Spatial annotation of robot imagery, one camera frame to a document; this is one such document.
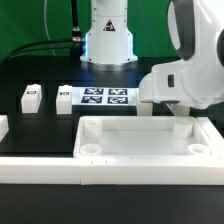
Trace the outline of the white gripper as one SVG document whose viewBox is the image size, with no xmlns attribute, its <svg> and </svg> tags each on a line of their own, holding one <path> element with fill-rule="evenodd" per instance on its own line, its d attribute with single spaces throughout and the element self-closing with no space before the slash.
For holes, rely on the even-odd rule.
<svg viewBox="0 0 224 224">
<path fill-rule="evenodd" d="M 186 100 L 181 84 L 183 62 L 170 62 L 154 65 L 139 84 L 139 100 L 141 102 L 174 102 Z"/>
</svg>

